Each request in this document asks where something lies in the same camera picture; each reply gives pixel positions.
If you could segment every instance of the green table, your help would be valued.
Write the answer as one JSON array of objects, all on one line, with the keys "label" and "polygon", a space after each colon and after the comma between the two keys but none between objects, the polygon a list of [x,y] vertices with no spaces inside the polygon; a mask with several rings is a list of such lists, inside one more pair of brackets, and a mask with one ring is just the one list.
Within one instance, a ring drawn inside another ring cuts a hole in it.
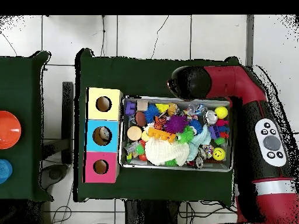
[{"label": "green table", "polygon": [[41,158],[41,69],[49,58],[36,52],[29,58],[0,57],[0,110],[9,111],[20,121],[18,143],[0,149],[0,159],[10,161],[13,173],[0,184],[0,198],[49,201],[51,196],[39,186]]},{"label": "green table", "polygon": [[78,201],[85,198],[128,198],[147,200],[222,200],[231,205],[232,174],[208,171],[176,171],[121,167],[115,184],[83,183],[85,97],[87,87],[119,89],[124,95],[173,97],[166,81],[178,67],[185,65],[238,65],[236,59],[227,62],[196,59],[171,61],[133,59],[124,57],[93,57],[90,49],[81,50],[76,57],[75,96],[75,191]]}]

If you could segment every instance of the stacked blocks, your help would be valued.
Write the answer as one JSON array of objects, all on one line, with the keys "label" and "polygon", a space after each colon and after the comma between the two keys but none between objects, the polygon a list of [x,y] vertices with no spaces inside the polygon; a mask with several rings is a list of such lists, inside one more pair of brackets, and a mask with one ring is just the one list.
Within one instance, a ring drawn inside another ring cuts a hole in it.
[{"label": "stacked blocks", "polygon": [[[82,178],[85,183],[116,182],[116,177],[119,174],[117,154],[119,149],[120,103],[122,96],[122,92],[117,89],[87,88],[85,116],[85,121],[87,122],[87,130],[85,124],[87,142],[85,144],[86,160],[84,160]],[[98,99],[109,105],[105,111],[103,111],[103,107],[99,107]],[[96,162],[97,164],[106,165],[104,172],[99,173],[95,167]]]}]

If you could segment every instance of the red bowl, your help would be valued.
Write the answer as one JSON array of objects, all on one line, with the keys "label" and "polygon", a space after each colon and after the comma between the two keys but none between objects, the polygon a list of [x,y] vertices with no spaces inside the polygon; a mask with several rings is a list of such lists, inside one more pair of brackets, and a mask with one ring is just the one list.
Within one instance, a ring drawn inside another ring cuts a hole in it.
[{"label": "red bowl", "polygon": [[8,111],[0,111],[0,149],[13,147],[21,136],[19,120]]}]

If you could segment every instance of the white cloth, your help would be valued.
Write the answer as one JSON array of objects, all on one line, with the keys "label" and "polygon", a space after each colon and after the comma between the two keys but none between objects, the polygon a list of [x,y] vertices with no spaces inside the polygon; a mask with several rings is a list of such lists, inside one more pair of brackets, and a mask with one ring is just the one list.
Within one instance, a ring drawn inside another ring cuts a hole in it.
[{"label": "white cloth", "polygon": [[169,160],[176,159],[179,166],[183,166],[189,155],[188,143],[169,143],[167,140],[150,138],[145,144],[147,159],[154,165],[164,165]]}]

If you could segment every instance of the blue block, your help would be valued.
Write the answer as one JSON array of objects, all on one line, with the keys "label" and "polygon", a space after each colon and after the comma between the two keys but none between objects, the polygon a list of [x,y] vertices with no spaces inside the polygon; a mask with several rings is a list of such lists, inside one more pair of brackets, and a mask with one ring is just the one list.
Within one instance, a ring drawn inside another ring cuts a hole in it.
[{"label": "blue block", "polygon": [[[92,134],[97,127],[107,127],[112,133],[112,139],[107,145],[100,146],[95,143]],[[105,120],[88,120],[86,151],[118,152],[119,122]]]}]

